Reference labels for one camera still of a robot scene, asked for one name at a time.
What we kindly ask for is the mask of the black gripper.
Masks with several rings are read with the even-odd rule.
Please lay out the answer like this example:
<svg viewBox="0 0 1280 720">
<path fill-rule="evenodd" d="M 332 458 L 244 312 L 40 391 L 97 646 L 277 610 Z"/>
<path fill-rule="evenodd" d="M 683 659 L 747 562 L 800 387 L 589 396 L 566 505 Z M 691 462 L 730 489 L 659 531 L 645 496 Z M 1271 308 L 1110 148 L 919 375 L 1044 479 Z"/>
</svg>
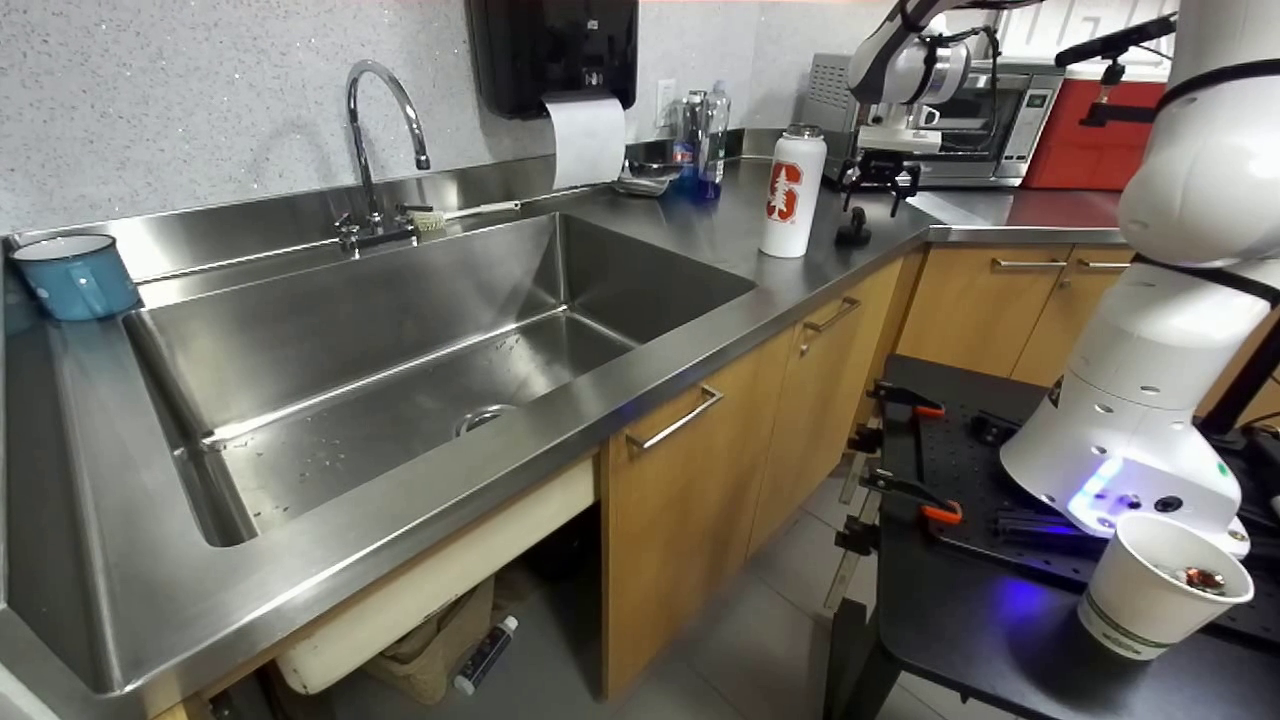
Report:
<svg viewBox="0 0 1280 720">
<path fill-rule="evenodd" d="M 848 193 L 854 213 L 865 213 L 862 187 L 889 187 L 891 193 L 889 215 L 895 215 L 903 202 L 919 187 L 919 166 L 908 152 L 865 148 L 854 166 L 839 167 L 839 181 L 855 187 Z"/>
</svg>

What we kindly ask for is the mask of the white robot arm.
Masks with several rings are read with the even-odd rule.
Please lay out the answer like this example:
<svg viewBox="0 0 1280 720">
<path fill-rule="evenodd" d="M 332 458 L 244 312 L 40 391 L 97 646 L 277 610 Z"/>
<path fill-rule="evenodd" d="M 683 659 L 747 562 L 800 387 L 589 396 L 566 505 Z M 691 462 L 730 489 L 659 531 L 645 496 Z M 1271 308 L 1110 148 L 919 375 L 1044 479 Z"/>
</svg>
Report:
<svg viewBox="0 0 1280 720">
<path fill-rule="evenodd" d="M 1151 513 L 1243 555 L 1243 492 L 1198 410 L 1280 294 L 1280 0 L 1180 0 L 1066 57 L 1157 35 L 1171 72 L 1116 209 L 1131 263 L 1002 470 L 1089 535 Z"/>
</svg>

